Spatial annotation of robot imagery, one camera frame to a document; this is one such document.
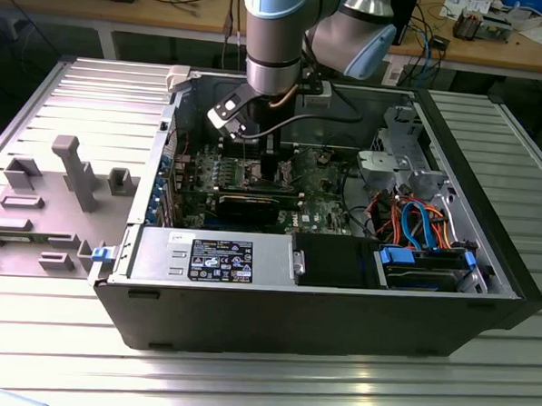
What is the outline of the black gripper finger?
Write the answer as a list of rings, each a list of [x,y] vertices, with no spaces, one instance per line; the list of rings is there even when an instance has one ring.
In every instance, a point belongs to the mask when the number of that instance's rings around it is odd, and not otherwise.
[[[279,166],[281,141],[279,136],[266,135],[261,142],[261,177],[274,181]]]

